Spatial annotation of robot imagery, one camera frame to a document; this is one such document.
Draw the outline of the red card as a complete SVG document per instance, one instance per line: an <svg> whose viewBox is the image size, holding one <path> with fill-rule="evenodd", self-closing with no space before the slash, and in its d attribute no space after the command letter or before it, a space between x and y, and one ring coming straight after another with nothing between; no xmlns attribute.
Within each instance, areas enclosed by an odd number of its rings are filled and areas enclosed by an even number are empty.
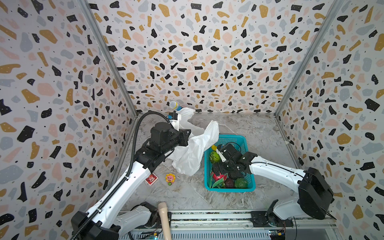
<svg viewBox="0 0 384 240"><path fill-rule="evenodd" d="M156 181L158 180L158 177L155 174L150 174L146 179L145 182L149 185L152 186Z"/></svg>

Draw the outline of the green round fruit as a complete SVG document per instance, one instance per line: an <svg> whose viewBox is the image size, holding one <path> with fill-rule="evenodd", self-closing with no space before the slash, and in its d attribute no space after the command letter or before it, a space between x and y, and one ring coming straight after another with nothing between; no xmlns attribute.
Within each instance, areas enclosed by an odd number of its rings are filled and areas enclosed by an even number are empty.
<svg viewBox="0 0 384 240"><path fill-rule="evenodd" d="M238 178L235 180L234 186L236 189L247 189L248 181L245 178Z"/></svg>

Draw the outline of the blue toy microphone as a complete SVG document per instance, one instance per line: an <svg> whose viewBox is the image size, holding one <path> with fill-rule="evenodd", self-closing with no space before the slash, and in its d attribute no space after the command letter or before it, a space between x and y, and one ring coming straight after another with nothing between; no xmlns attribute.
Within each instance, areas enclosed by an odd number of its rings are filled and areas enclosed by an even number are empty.
<svg viewBox="0 0 384 240"><path fill-rule="evenodd" d="M173 110L173 111L180 111L183 107L181 107L176 101L171 101L169 103L169 107Z"/></svg>

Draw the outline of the pink dragon fruit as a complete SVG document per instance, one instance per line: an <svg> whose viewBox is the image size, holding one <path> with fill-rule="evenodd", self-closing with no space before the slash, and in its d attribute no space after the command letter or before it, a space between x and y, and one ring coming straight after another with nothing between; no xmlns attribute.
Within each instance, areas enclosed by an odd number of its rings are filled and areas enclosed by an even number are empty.
<svg viewBox="0 0 384 240"><path fill-rule="evenodd" d="M224 188L226 188L225 181L227 180L227 178L228 178L227 174L216 175L213 171L211 171L210 188L211 189L224 189Z"/></svg>

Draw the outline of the yellow flower toy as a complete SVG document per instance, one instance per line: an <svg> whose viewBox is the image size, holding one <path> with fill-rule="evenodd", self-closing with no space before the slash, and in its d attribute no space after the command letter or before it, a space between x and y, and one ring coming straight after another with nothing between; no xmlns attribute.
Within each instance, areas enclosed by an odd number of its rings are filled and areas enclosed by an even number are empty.
<svg viewBox="0 0 384 240"><path fill-rule="evenodd" d="M166 179L167 184L169 186L171 186L175 182L176 176L174 174L167 174L165 179Z"/></svg>

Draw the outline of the aluminium rail base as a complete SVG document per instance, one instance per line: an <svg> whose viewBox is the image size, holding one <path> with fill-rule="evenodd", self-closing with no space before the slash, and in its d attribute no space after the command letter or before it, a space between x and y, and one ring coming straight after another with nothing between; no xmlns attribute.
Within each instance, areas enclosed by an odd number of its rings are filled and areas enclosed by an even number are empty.
<svg viewBox="0 0 384 240"><path fill-rule="evenodd" d="M173 210L171 240L340 240L330 218L289 218L268 224L262 210Z"/></svg>

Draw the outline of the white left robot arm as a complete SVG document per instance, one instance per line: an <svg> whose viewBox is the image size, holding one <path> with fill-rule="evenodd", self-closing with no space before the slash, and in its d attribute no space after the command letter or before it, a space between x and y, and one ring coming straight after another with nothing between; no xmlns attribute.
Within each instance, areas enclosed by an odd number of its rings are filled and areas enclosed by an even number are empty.
<svg viewBox="0 0 384 240"><path fill-rule="evenodd" d="M149 115L160 116L164 122L156 123L151 129L151 137L137 149L140 125ZM135 190L174 152L176 147L188 146L192 131L180 129L181 118L177 112L165 116L154 111L149 111L139 118L134 129L129 166L96 204L86 212L78 211L72 217L73 240L117 240L137 227L153 226L157 220L160 220L164 239L172 238L169 220L171 213L166 203L160 203L158 207L143 203L126 214L119 213Z"/></svg>

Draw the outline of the white plastic bag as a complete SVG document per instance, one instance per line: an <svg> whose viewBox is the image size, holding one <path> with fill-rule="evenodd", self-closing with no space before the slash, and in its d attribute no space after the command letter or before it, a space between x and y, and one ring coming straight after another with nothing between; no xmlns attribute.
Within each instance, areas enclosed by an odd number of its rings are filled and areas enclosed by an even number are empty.
<svg viewBox="0 0 384 240"><path fill-rule="evenodd" d="M219 123L211 121L203 129L188 122L195 114L193 109L182 108L176 113L180 118L176 124L177 129L191 130L191 135L187 137L188 146L176 147L169 159L173 161L172 166L178 173L192 176L200 169L204 152L219 140Z"/></svg>

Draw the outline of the dark brown passion fruit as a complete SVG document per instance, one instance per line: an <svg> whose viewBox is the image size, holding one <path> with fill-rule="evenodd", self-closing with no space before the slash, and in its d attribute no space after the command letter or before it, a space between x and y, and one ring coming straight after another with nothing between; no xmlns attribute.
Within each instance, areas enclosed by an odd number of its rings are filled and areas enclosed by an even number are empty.
<svg viewBox="0 0 384 240"><path fill-rule="evenodd" d="M230 178L227 178L224 181L224 184L225 184L226 189L234 189L235 188L235 182L234 182L234 180L232 180Z"/></svg>

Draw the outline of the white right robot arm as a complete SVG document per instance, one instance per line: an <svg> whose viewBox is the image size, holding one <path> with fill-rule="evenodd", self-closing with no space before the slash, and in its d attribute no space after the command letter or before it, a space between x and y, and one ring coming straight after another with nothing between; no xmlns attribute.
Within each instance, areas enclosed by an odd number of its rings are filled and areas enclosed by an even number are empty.
<svg viewBox="0 0 384 240"><path fill-rule="evenodd" d="M334 193L317 169L289 168L255 153L243 154L230 143L219 145L216 152L220 160L214 164L213 174L220 180L249 174L270 179L293 191L287 199L274 200L264 215L257 217L258 224L277 227L289 218L323 220L331 215L329 206L334 201Z"/></svg>

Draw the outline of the teal plastic basket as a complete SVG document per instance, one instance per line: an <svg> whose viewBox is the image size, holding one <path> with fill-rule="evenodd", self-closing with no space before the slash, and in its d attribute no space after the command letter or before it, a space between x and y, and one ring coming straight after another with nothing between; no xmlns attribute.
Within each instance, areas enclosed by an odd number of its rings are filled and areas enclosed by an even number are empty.
<svg viewBox="0 0 384 240"><path fill-rule="evenodd" d="M219 193L245 193L255 190L255 179L247 169L246 138L219 135L219 140L204 153L205 187Z"/></svg>

